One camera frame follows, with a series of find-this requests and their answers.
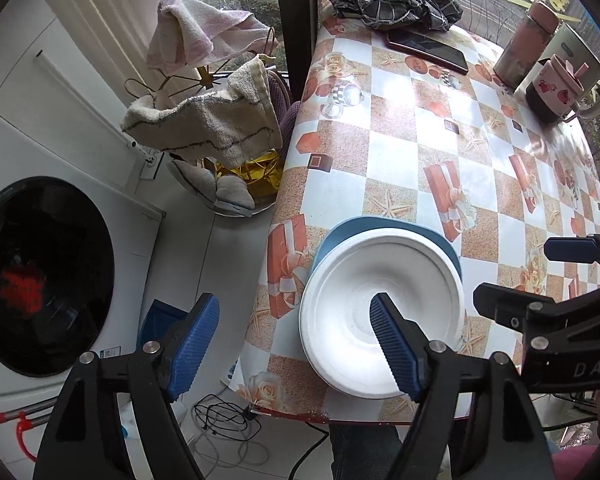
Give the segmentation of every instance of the curtain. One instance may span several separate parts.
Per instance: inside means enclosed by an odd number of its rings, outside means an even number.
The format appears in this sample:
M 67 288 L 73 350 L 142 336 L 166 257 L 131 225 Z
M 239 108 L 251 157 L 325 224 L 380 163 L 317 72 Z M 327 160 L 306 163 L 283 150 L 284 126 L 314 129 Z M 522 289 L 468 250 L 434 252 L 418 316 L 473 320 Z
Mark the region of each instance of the curtain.
M 125 91 L 126 79 L 136 78 L 153 89 L 164 79 L 145 61 L 159 1 L 46 0 L 84 57 L 125 105 L 135 99 Z

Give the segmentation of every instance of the blue plate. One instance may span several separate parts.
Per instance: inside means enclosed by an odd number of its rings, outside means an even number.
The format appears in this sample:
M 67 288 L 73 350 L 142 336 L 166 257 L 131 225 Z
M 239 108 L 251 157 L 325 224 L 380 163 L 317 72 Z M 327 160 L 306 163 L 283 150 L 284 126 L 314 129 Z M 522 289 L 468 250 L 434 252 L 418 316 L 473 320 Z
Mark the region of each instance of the blue plate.
M 458 259 L 458 255 L 448 240 L 446 240 L 446 238 L 440 233 L 437 233 L 428 227 L 412 224 L 411 222 L 406 222 L 404 220 L 371 215 L 349 218 L 344 222 L 340 222 L 338 225 L 336 225 L 336 227 L 331 229 L 331 231 L 329 231 L 329 233 L 324 237 L 324 240 L 315 253 L 314 262 L 311 265 L 311 271 L 309 274 L 311 275 L 311 273 L 314 272 L 315 267 L 320 263 L 320 261 L 339 243 L 351 238 L 352 236 L 363 233 L 364 231 L 386 227 L 413 231 L 414 233 L 431 240 L 449 257 L 451 263 L 454 264 L 454 267 L 458 271 L 460 280 L 462 280 L 462 269 L 460 268 L 460 260 Z

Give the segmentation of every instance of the white bowl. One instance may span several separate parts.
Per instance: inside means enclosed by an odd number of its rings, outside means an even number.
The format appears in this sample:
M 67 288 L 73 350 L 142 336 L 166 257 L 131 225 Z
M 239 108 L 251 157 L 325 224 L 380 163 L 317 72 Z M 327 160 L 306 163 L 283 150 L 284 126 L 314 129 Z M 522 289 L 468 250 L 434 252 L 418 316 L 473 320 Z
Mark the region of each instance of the white bowl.
M 387 292 L 430 340 L 453 349 L 464 321 L 458 272 L 428 238 L 404 229 L 373 229 L 331 250 L 304 289 L 300 339 L 327 384 L 365 399 L 400 395 L 369 320 L 369 303 L 378 292 Z

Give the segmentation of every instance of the jeans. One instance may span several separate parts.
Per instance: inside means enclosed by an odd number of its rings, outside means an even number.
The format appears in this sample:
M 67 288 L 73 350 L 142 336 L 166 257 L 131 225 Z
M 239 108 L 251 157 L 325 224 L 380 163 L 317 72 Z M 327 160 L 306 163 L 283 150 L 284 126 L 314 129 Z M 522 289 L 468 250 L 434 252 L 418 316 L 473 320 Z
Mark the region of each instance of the jeans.
M 384 480 L 400 451 L 395 426 L 329 426 L 333 480 Z

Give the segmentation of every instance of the white floor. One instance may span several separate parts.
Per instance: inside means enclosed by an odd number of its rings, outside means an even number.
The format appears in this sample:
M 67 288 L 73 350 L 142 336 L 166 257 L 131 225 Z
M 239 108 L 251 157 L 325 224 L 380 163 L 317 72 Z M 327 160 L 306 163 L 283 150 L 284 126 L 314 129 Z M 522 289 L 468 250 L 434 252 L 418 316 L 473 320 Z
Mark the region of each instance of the white floor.
M 190 310 L 202 292 L 218 297 L 221 317 L 191 390 L 183 396 L 191 407 L 210 392 L 222 389 L 225 374 L 238 356 L 244 332 L 253 306 L 256 280 L 264 257 L 271 211 L 251 219 L 222 218 L 213 215 L 195 196 L 189 194 L 161 167 L 155 181 L 142 181 L 137 195 L 163 209 L 162 222 L 152 257 L 142 313 L 154 299 L 165 301 L 183 310 Z M 222 394 L 225 400 L 242 402 L 230 390 Z M 542 423 L 555 424 L 564 418 L 565 407 L 557 399 L 546 396 L 534 401 Z M 293 464 L 320 433 L 302 422 L 261 416 L 262 430 L 253 439 L 269 451 L 269 459 L 259 466 L 243 463 L 235 468 L 217 467 L 208 476 L 211 480 L 273 480 L 288 478 Z M 189 440 L 196 433 L 190 416 L 182 426 Z M 215 442 L 221 465 L 238 460 L 238 444 Z M 138 441 L 128 441 L 128 448 L 138 480 L 152 478 Z M 198 451 L 212 456 L 213 449 L 202 442 Z M 261 462 L 263 451 L 250 448 L 246 459 Z M 331 480 L 331 446 L 324 442 L 302 464 L 296 473 L 298 480 Z M 196 455 L 204 474 L 212 464 Z

